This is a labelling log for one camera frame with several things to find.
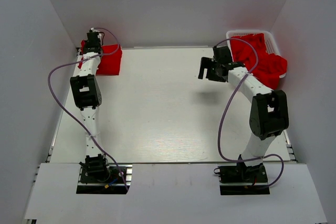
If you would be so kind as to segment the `red t shirt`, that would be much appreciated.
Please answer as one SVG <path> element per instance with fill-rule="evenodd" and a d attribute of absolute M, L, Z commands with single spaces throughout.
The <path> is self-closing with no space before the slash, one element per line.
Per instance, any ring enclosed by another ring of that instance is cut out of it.
<path fill-rule="evenodd" d="M 81 55 L 83 51 L 83 47 L 86 44 L 86 40 L 81 41 Z M 118 45 L 106 45 L 102 46 L 103 53 L 112 53 L 117 49 Z M 104 55 L 101 57 L 101 62 L 98 65 L 98 70 L 96 75 L 98 76 L 118 76 L 120 73 L 121 66 L 121 58 L 122 58 L 122 50 L 121 47 L 112 55 Z"/>

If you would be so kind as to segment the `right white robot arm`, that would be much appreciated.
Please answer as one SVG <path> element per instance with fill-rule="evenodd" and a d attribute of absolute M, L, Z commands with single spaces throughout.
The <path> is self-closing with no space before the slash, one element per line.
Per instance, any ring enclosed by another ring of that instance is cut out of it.
<path fill-rule="evenodd" d="M 251 104 L 250 139 L 236 162 L 238 177 L 247 182 L 263 164 L 270 144 L 289 126 L 287 96 L 262 84 L 242 62 L 234 62 L 227 46 L 214 46 L 213 54 L 212 58 L 201 58 L 198 78 L 228 82 Z"/>

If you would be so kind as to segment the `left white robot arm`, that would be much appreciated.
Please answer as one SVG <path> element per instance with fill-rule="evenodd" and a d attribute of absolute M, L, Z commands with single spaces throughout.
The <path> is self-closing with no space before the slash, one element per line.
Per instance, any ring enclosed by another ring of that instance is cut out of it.
<path fill-rule="evenodd" d="M 85 174 L 104 182 L 110 178 L 111 168 L 106 155 L 98 146 L 101 145 L 99 106 L 102 95 L 96 80 L 96 72 L 101 62 L 102 33 L 90 29 L 87 39 L 82 44 L 82 58 L 79 72 L 70 78 L 70 86 L 76 107 L 80 110 L 86 136 L 86 157 L 82 164 Z"/>

